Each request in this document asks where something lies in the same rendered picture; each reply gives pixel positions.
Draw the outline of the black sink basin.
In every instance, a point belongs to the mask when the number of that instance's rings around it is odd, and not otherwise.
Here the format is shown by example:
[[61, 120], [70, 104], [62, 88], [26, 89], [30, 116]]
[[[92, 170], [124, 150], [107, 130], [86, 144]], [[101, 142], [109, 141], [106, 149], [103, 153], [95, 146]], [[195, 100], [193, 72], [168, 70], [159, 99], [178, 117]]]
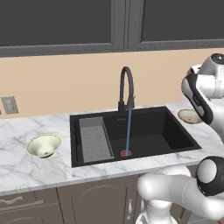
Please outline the black sink basin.
[[[81, 145], [80, 119], [102, 117], [114, 153], [110, 160], [85, 163]], [[126, 150], [128, 111], [109, 111], [70, 117], [72, 167], [96, 165], [122, 160], [144, 158], [182, 151], [194, 151], [200, 145], [166, 107], [137, 108], [131, 111], [129, 151], [132, 156], [121, 157]]]

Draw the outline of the pale green bowl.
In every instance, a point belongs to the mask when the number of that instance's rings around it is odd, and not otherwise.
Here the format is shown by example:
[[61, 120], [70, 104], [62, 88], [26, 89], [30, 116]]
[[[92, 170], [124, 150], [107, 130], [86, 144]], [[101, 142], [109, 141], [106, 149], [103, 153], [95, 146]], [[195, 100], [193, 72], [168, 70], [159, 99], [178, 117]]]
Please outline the pale green bowl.
[[35, 136], [26, 146], [26, 153], [35, 158], [49, 158], [61, 145], [55, 134]]

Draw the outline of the blue water stream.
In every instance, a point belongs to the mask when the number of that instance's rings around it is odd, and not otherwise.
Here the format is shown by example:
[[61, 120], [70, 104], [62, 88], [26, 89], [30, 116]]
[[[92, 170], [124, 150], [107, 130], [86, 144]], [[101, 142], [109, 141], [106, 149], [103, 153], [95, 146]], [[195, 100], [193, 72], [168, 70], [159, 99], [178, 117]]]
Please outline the blue water stream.
[[127, 138], [126, 138], [126, 157], [129, 155], [130, 147], [130, 126], [131, 126], [131, 108], [128, 110], [128, 126], [127, 126]]

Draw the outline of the grey draining rack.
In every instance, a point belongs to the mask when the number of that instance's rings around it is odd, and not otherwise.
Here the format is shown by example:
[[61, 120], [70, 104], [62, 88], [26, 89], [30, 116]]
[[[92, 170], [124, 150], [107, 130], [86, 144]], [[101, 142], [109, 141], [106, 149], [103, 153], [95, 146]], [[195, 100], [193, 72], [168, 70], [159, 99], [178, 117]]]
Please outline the grey draining rack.
[[85, 163], [114, 158], [106, 126], [101, 116], [80, 119], [80, 137]]

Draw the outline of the black curved tap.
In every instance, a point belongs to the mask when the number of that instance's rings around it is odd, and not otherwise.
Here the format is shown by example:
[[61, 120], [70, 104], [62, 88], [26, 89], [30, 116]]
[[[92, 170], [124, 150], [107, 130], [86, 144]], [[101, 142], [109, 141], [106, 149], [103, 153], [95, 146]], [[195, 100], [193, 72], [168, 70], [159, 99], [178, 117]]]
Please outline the black curved tap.
[[[123, 101], [123, 91], [124, 91], [124, 75], [127, 75], [129, 82], [129, 97], [127, 104], [124, 104]], [[125, 66], [121, 71], [120, 79], [120, 97], [118, 102], [118, 112], [122, 114], [126, 109], [133, 109], [135, 107], [134, 103], [134, 82], [130, 69]]]

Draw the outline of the brown drawer front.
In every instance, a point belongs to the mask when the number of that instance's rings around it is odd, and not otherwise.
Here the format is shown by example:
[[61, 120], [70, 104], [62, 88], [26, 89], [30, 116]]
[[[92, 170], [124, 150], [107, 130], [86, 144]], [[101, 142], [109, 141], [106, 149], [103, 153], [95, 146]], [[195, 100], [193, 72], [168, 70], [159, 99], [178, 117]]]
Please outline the brown drawer front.
[[4, 195], [0, 196], [0, 199], [12, 200], [19, 196], [22, 196], [24, 199], [19, 200], [11, 205], [0, 204], [0, 212], [23, 207], [46, 205], [58, 201], [58, 196], [55, 188]]
[[35, 206], [0, 213], [0, 224], [64, 224], [60, 206]]

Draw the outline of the grey wall socket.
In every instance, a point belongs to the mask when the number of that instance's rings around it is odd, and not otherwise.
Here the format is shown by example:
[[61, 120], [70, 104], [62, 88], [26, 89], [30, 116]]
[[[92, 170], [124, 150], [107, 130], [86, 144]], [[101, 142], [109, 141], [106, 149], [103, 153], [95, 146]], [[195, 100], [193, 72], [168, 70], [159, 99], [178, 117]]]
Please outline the grey wall socket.
[[5, 96], [1, 98], [6, 115], [17, 114], [18, 106], [14, 96]]

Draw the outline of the dark grey wall cupboard door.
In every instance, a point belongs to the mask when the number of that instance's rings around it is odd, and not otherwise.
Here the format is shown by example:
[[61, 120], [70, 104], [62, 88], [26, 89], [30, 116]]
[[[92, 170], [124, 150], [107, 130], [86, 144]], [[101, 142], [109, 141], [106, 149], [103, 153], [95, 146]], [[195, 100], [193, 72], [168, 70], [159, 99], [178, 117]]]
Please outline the dark grey wall cupboard door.
[[0, 57], [116, 52], [125, 0], [0, 0]]
[[224, 0], [130, 0], [133, 51], [224, 47]]

